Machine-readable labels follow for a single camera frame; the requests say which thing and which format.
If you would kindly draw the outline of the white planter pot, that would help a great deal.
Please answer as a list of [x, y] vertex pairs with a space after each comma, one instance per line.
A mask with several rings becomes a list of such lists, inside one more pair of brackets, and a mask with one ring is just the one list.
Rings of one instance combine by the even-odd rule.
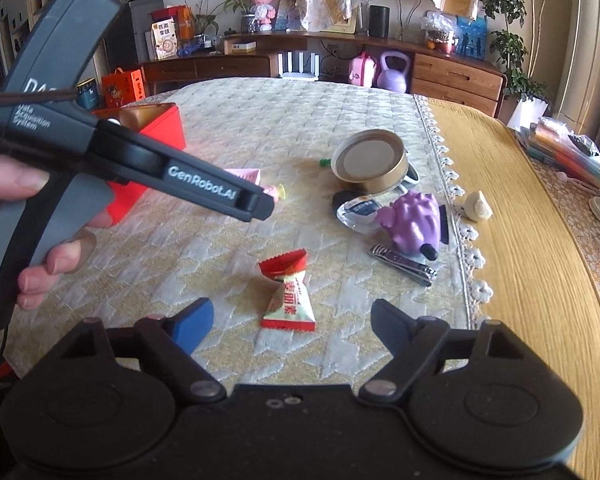
[[536, 124], [544, 115], [548, 107], [548, 103], [542, 99], [529, 98], [520, 100], [510, 116], [507, 127], [520, 131], [522, 128], [529, 128], [532, 124]]

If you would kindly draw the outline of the white standing air conditioner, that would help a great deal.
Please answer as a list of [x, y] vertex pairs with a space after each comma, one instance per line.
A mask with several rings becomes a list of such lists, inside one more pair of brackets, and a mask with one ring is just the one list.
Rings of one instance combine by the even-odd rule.
[[554, 116], [574, 132], [600, 143], [600, 0], [571, 0]]

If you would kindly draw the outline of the white quilted mat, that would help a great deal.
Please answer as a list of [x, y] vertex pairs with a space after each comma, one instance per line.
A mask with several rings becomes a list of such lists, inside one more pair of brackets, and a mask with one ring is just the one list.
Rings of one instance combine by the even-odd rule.
[[[68, 275], [31, 312], [17, 311], [5, 356], [26, 374], [81, 318], [129, 326], [171, 315], [207, 297], [209, 335], [195, 360], [224, 385], [359, 385], [388, 361], [370, 328], [384, 298], [407, 314], [432, 315], [456, 328], [470, 323], [470, 245], [475, 229], [452, 219], [450, 239], [425, 287], [370, 255], [380, 233], [343, 226], [330, 202], [338, 184], [321, 166], [352, 134], [385, 129], [403, 140], [419, 189], [450, 204], [462, 190], [425, 98], [345, 84], [283, 79], [217, 79], [175, 92], [190, 154], [224, 168], [257, 168], [286, 195], [271, 218], [244, 223], [150, 191], [117, 226], [99, 233], [78, 273]], [[312, 333], [267, 330], [261, 318], [274, 284], [261, 260], [303, 248], [317, 320]]]

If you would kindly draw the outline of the green potted tree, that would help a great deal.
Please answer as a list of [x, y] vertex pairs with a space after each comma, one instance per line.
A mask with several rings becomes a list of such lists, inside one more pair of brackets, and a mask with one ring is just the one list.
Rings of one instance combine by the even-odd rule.
[[550, 0], [480, 0], [489, 20], [503, 26], [490, 32], [490, 53], [505, 76], [506, 96], [521, 101], [550, 102], [550, 90], [534, 78], [543, 32], [543, 15]]

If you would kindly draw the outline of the dark teal bucket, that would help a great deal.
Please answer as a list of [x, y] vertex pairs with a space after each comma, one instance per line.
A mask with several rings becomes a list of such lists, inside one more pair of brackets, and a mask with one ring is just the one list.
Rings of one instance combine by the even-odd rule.
[[94, 77], [84, 79], [76, 85], [76, 102], [88, 112], [99, 107], [98, 85]]

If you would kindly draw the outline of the snack box with cartoon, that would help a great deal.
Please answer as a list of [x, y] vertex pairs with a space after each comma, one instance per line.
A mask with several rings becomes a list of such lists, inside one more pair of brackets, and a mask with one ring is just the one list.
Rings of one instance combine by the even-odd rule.
[[178, 36], [173, 18], [151, 24], [155, 52], [158, 60], [174, 58], [178, 55]]

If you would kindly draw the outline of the wooden TV cabinet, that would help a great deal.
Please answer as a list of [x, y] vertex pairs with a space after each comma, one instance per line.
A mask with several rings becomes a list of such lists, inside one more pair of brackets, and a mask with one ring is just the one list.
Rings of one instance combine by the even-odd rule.
[[429, 50], [421, 44], [364, 35], [332, 32], [262, 32], [235, 34], [222, 41], [218, 54], [195, 53], [142, 65], [151, 94], [184, 84], [227, 77], [277, 77], [277, 55], [288, 51], [320, 56], [320, 79], [346, 84], [349, 61], [366, 51], [376, 62], [385, 51], [407, 54], [411, 68], [407, 90], [430, 98], [455, 102], [491, 117], [498, 116], [505, 76], [486, 61]]

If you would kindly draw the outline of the black speaker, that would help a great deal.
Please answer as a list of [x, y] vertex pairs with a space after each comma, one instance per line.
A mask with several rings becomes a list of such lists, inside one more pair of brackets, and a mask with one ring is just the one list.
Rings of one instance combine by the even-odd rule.
[[368, 36], [386, 39], [389, 36], [390, 9], [388, 6], [368, 7]]

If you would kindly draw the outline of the purple kettlebell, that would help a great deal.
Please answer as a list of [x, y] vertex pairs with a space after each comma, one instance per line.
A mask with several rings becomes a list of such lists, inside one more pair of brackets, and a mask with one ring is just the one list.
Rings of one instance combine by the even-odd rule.
[[[404, 63], [403, 70], [390, 68], [389, 58], [396, 58]], [[411, 68], [410, 57], [399, 51], [385, 51], [379, 59], [380, 73], [377, 77], [377, 87], [396, 93], [407, 92], [407, 75]]]

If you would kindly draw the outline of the black mini fridge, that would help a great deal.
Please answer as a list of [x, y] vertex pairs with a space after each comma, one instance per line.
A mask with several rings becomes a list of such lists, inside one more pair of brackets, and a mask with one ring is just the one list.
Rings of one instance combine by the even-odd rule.
[[110, 72], [117, 68], [136, 70], [149, 61], [145, 38], [152, 24], [151, 13], [163, 8], [163, 0], [134, 0], [122, 4], [104, 37], [104, 48]]

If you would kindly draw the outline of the silver nail clipper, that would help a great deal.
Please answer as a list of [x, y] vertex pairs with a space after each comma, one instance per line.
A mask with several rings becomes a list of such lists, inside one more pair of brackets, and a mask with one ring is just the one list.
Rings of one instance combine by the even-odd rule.
[[430, 287], [437, 278], [437, 271], [425, 263], [406, 258], [383, 244], [372, 246], [368, 253], [393, 269], [396, 269], [419, 285]]

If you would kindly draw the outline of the blue picture card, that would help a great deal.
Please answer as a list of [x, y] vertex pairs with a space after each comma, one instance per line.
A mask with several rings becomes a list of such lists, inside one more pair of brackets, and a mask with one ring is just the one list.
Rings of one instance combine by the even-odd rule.
[[478, 16], [474, 20], [458, 16], [455, 26], [454, 53], [483, 61], [488, 46], [486, 18]]

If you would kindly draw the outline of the orange gift bag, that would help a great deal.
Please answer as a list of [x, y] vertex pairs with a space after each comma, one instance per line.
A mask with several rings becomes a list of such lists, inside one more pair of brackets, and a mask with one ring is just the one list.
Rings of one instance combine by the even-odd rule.
[[102, 77], [102, 91], [106, 107], [117, 108], [145, 97], [145, 85], [140, 70], [116, 68]]

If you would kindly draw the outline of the red candy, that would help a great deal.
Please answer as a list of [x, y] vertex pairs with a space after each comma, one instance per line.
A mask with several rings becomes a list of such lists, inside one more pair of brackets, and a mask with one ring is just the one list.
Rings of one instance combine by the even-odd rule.
[[305, 249], [285, 252], [259, 263], [261, 274], [278, 284], [261, 320], [262, 328], [314, 332], [316, 319], [304, 284], [307, 265]]

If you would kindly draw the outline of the purple spiky toy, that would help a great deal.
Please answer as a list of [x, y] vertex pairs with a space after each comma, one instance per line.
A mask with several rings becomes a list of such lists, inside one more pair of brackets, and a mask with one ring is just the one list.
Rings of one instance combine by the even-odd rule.
[[441, 219], [438, 201], [432, 194], [408, 191], [381, 207], [375, 221], [402, 254], [437, 260]]

